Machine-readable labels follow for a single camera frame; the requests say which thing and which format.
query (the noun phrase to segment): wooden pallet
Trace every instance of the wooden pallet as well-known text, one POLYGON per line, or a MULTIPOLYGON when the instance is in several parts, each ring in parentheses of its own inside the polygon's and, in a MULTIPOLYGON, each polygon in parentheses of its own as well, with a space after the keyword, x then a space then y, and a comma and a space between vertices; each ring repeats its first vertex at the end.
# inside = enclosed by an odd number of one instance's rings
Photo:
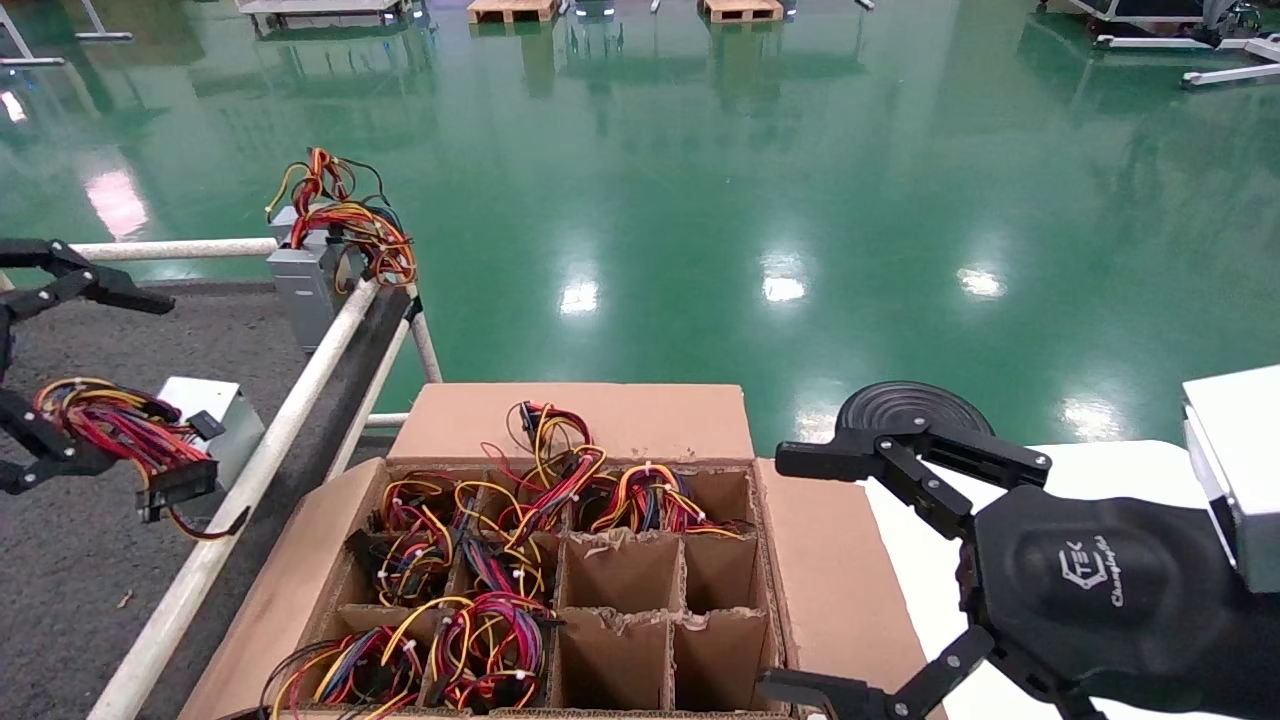
POLYGON ((698 0, 713 23, 773 23, 782 19, 777 0, 698 0))
POLYGON ((480 23, 520 23, 538 20, 549 23, 556 19, 559 0, 475 0, 467 5, 467 22, 480 23))

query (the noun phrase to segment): green epoxy floor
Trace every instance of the green epoxy floor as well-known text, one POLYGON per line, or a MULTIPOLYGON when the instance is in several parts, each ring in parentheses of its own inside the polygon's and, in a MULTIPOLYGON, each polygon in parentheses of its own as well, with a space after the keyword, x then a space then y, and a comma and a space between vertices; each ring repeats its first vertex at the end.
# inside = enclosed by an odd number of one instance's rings
MULTIPOLYGON (((448 380, 740 383, 762 454, 881 379, 1016 442, 1176 442, 1181 380, 1280 351, 1280 85, 1178 87, 1243 60, 1091 55, 1027 0, 801 0, 745 32, 625 0, 515 36, 457 0, 264 41, 230 0, 100 5, 138 40, 6 1, 74 70, 0 77, 3 232, 261 236, 323 145, 383 170, 448 380)), ((403 356, 379 409, 420 377, 403 356)))

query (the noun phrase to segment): black disc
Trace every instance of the black disc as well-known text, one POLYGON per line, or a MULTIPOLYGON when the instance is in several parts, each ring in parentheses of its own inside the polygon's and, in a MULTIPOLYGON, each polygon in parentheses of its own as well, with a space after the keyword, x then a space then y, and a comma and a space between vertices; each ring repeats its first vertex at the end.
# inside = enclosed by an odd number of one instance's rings
POLYGON ((840 407, 844 428, 878 429, 910 425, 916 418, 995 436, 991 423, 959 395, 925 383, 890 380, 864 387, 840 407))

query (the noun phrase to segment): metal frame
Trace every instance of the metal frame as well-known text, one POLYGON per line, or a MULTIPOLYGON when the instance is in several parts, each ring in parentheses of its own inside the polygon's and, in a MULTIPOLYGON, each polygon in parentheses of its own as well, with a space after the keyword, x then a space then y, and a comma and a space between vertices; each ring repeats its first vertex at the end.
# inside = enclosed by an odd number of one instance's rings
MULTIPOLYGON (((133 40, 132 32, 109 32, 102 27, 102 18, 97 17, 97 10, 93 8, 92 0, 81 0, 84 4, 84 12, 88 13, 90 22, 93 23, 93 32, 77 32, 76 40, 96 40, 96 41, 120 41, 120 40, 133 40)), ((0 58, 0 65, 19 67, 19 68, 47 68, 65 65, 65 58, 36 58, 31 54, 31 47, 27 46, 27 41, 22 38, 22 33, 18 32, 17 26, 13 24, 13 18, 5 12, 4 5, 0 5, 0 26, 9 32, 9 37, 13 38, 13 44, 18 46, 18 53, 22 54, 20 58, 0 58)))
POLYGON ((76 40, 133 40, 132 32, 108 32, 102 27, 101 18, 97 17, 97 10, 93 9, 92 0, 81 0, 84 3, 84 12, 88 13, 88 19, 93 23, 93 32, 77 32, 76 40))
MULTIPOLYGON (((122 260, 164 260, 164 259, 196 259, 196 258, 234 258, 234 256, 266 256, 275 250, 275 238, 230 238, 230 240, 192 240, 172 242, 137 242, 137 243, 102 243, 102 245, 74 245, 72 246, 86 259, 100 261, 122 260)), ((406 288, 417 307, 417 290, 406 288)), ((356 290, 347 297, 338 316, 329 327, 320 346, 316 347, 307 361, 302 374, 284 404, 276 413, 270 427, 266 428, 257 450, 250 457, 239 479, 232 487, 223 505, 214 515, 211 527, 224 528, 239 515, 246 507, 250 515, 257 507, 268 487, 275 478, 276 470, 284 461, 289 446, 298 437, 307 415, 315 407, 321 388, 333 375, 338 360, 347 351, 356 329, 364 322, 374 297, 378 295, 378 284, 371 281, 361 281, 356 290)), ((369 410, 381 392, 383 384, 390 373, 399 348, 406 336, 412 334, 422 368, 426 372, 428 382, 440 382, 440 366, 435 357, 435 348, 426 327, 425 314, 413 311, 411 316, 401 322, 396 329, 381 363, 374 373, 369 389, 361 401, 356 419, 347 428, 347 434, 339 446, 337 457, 329 469, 333 477, 346 468, 355 451, 356 442, 366 427, 396 428, 404 423, 407 413, 370 415, 369 410)), ((120 662, 115 675, 106 684, 99 697, 93 710, 88 714, 88 720, 132 720, 142 708, 147 696, 155 687, 160 673, 164 670, 174 650, 178 647, 183 634, 191 626, 196 611, 209 594, 214 580, 225 565, 232 550, 239 541, 242 533, 225 537, 218 541, 198 543, 192 550, 187 562, 178 571, 173 584, 160 600, 146 626, 138 634, 133 647, 120 662)))
POLYGON ((1260 77, 1280 76, 1280 35, 1268 35, 1263 38, 1251 38, 1240 47, 1249 55, 1257 55, 1267 61, 1261 65, 1247 68, 1233 68, 1230 70, 1216 70, 1211 73, 1184 73, 1183 87, 1199 87, 1202 85, 1217 85, 1220 82, 1235 82, 1240 79, 1253 79, 1260 77))
POLYGON ((1228 38, 1219 44, 1217 47, 1189 37, 1116 37, 1114 35, 1100 35, 1093 41, 1093 46, 1106 50, 1244 50, 1249 55, 1267 60, 1260 65, 1231 68, 1229 70, 1184 73, 1183 88, 1280 76, 1280 33, 1272 33, 1266 37, 1228 38))
POLYGON ((1111 0, 1105 12, 1098 10, 1084 0, 1066 1, 1107 23, 1198 23, 1202 19, 1201 15, 1117 15, 1116 8, 1120 6, 1120 0, 1111 0))
POLYGON ((19 68, 47 68, 51 65, 65 65, 65 58, 36 58, 31 54, 31 47, 27 47, 27 41, 22 38, 22 33, 18 32, 18 27, 13 24, 13 18, 5 12, 4 5, 0 5, 0 26, 9 32, 9 37, 13 38, 13 44, 18 46, 18 53, 22 58, 0 58, 0 65, 19 67, 19 68))

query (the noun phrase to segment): wire bundle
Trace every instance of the wire bundle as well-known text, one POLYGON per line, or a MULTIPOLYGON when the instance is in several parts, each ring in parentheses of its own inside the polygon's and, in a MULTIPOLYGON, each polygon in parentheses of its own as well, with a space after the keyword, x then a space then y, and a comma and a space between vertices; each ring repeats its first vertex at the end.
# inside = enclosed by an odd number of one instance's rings
POLYGON ((413 473, 383 491, 381 507, 371 524, 397 534, 389 544, 369 548, 375 559, 381 557, 374 573, 380 603, 413 607, 444 588, 457 555, 456 538, 467 514, 474 514, 475 502, 474 496, 460 497, 454 506, 453 496, 444 492, 448 483, 453 483, 448 475, 413 473))
POLYGON ((543 571, 543 551, 536 542, 508 547, 468 537, 461 543, 462 557, 475 574, 472 585, 479 593, 504 592, 543 602, 550 592, 550 578, 543 571))
MULTIPOLYGON (((485 714, 525 707, 538 693, 545 665, 545 628, 559 624, 539 602, 507 592, 443 598, 461 609, 440 620, 428 652, 428 706, 485 714)), ((397 629, 402 634, 428 607, 397 629)))
POLYGON ((285 657, 266 680, 259 705, 259 720, 268 719, 266 694, 276 679, 291 673, 270 705, 270 720, 278 720, 284 707, 297 717, 302 702, 302 682, 307 673, 324 669, 310 701, 319 705, 358 705, 339 716, 353 720, 379 720, 412 703, 422 684, 424 666, 417 643, 404 637, 402 628, 379 626, 337 641, 306 646, 285 657), (375 705, 372 711, 369 706, 375 705))
POLYGON ((330 229, 343 236, 342 240, 348 250, 356 249, 364 255, 366 265, 379 283, 401 287, 417 281, 412 238, 404 234, 399 217, 383 192, 383 177, 371 165, 338 158, 321 147, 312 147, 307 163, 292 163, 284 170, 280 187, 266 206, 269 223, 271 211, 285 192, 289 192, 291 204, 297 214, 289 231, 289 247, 301 247, 311 231, 330 229), (352 199, 356 190, 353 168, 362 168, 374 174, 378 181, 376 193, 361 200, 352 199), (302 172, 302 178, 289 190, 289 179, 296 170, 302 172), (316 205, 317 199, 326 202, 316 205))
MULTIPOLYGON (((109 380, 54 380, 36 393, 32 407, 69 436, 133 462, 147 488, 164 473, 211 460, 192 445, 198 434, 191 423, 179 421, 182 411, 159 397, 109 380)), ((168 511, 178 529, 195 539, 218 539, 238 529, 239 521, 225 532, 201 532, 174 507, 168 511)))
POLYGON ((598 483, 591 489, 593 493, 579 507, 580 527, 588 525, 586 509, 591 502, 608 502, 604 512, 589 524, 593 533, 625 527, 636 533, 666 530, 741 537, 732 524, 718 525, 709 520, 707 512, 690 500, 685 478, 666 465, 645 462, 622 473, 616 484, 598 483))
POLYGON ((507 411, 507 433, 534 456, 534 468, 517 477, 500 450, 490 452, 497 447, 484 443, 485 454, 517 484, 518 492, 534 496, 522 503, 515 495, 495 488, 509 505, 495 524, 485 521, 512 544, 525 542, 534 530, 553 529, 558 512, 566 506, 573 509, 575 528, 593 533, 626 527, 637 533, 667 530, 740 537, 733 524, 719 525, 708 519, 690 498, 685 478, 666 465, 646 462, 626 470, 621 478, 602 471, 605 452, 591 445, 591 432, 576 413, 550 404, 521 402, 507 411), (517 413, 529 437, 527 445, 512 429, 512 416, 517 413), (604 509, 593 516, 593 509, 600 503, 604 509))

